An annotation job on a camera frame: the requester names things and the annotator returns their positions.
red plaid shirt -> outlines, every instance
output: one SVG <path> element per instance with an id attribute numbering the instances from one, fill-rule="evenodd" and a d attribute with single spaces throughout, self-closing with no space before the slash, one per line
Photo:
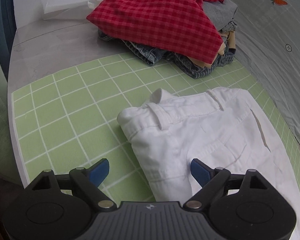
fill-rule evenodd
<path id="1" fill-rule="evenodd" d="M 211 64 L 222 39 L 203 1 L 103 0 L 87 19 L 114 38 L 165 49 Z"/>

gray table surface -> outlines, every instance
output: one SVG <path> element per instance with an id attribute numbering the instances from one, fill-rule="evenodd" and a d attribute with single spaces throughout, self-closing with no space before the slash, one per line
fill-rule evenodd
<path id="1" fill-rule="evenodd" d="M 9 67 L 8 112 L 13 151 L 24 186 L 26 176 L 12 122 L 12 92 L 59 70 L 127 51 L 115 41 L 98 39 L 98 28 L 86 20 L 41 20 L 17 30 Z"/>

green grid tablecloth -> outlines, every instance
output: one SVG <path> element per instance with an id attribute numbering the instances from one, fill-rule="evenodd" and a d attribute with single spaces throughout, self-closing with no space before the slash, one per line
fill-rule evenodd
<path id="1" fill-rule="evenodd" d="M 300 188 L 298 142 L 260 83 L 237 60 L 211 75 L 192 79 L 173 63 L 149 67 L 131 53 L 74 66 L 13 92 L 14 129 L 29 183 L 42 170 L 68 173 L 101 158 L 110 174 L 100 186 L 117 204 L 154 200 L 146 177 L 116 121 L 118 113 L 141 104 L 157 88 L 186 96 L 215 87 L 248 90 L 286 147 Z"/>

carrot print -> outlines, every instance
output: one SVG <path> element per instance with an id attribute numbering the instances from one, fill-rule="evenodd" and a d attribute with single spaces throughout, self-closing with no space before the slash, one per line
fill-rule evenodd
<path id="1" fill-rule="evenodd" d="M 271 0 L 272 1 L 272 5 L 276 4 L 276 5 L 287 5 L 288 3 L 284 0 Z"/>

blue jeans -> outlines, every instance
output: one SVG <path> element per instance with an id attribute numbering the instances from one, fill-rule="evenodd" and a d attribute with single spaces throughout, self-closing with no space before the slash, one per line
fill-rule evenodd
<path id="1" fill-rule="evenodd" d="M 103 41 L 110 41 L 115 38 L 103 33 L 99 29 L 99 37 Z M 218 55 L 213 62 L 211 68 L 201 68 L 195 65 L 188 57 L 172 51 L 158 49 L 151 46 L 138 44 L 130 41 L 124 41 L 123 43 L 142 61 L 146 62 L 149 66 L 153 66 L 159 60 L 165 59 L 174 62 L 184 73 L 192 78 L 201 78 L 209 75 L 217 66 L 224 66 L 229 64 L 234 59 L 234 53 L 229 51 L 228 45 L 226 45 L 225 55 Z"/>

